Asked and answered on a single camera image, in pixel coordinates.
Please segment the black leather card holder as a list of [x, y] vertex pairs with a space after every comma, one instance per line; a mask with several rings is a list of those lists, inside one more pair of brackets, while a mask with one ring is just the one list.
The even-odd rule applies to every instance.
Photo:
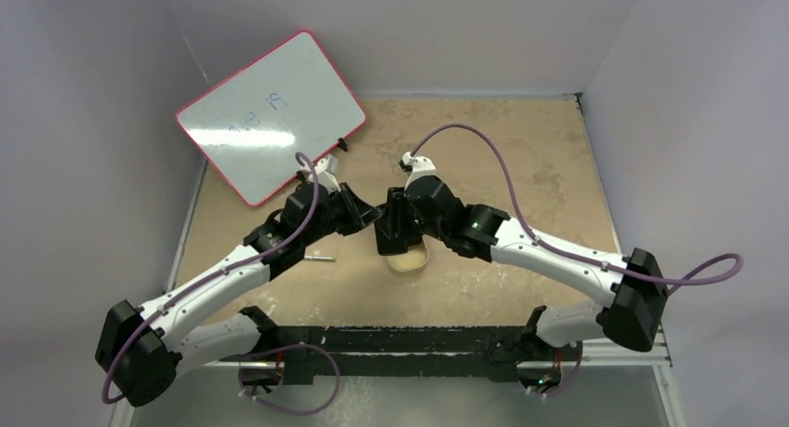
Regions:
[[406, 254], [422, 241], [421, 227], [414, 219], [389, 222], [381, 218], [374, 229], [377, 252], [383, 257]]

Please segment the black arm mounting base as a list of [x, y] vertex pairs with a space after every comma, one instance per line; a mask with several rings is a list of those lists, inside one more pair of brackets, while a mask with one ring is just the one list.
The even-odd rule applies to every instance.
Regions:
[[286, 385], [341, 375], [485, 378], [547, 390], [561, 381], [561, 366], [582, 354], [579, 341], [556, 348], [540, 340], [534, 316], [524, 326], [324, 327], [278, 325], [256, 306], [240, 313], [260, 333], [249, 359], [272, 357]]

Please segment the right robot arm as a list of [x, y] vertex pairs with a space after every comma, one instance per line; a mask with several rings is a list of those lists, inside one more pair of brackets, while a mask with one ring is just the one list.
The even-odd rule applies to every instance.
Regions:
[[572, 342], [596, 339], [652, 350], [668, 290], [651, 253], [637, 248], [621, 256], [529, 235], [503, 210], [464, 204], [436, 176], [389, 189], [381, 211], [375, 230], [382, 256], [399, 255], [430, 236], [461, 257], [526, 269], [586, 295], [579, 303], [532, 311], [522, 335], [529, 356], [543, 359]]

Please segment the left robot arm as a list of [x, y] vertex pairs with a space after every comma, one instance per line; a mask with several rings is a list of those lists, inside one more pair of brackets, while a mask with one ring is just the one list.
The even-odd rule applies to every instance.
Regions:
[[315, 242], [360, 232], [381, 215], [380, 206], [345, 182], [335, 190], [303, 183], [229, 254], [185, 285], [138, 306], [117, 302], [105, 316], [95, 352], [106, 374], [102, 402], [141, 407], [155, 400], [184, 370], [194, 352], [187, 341], [202, 322], [298, 264]]

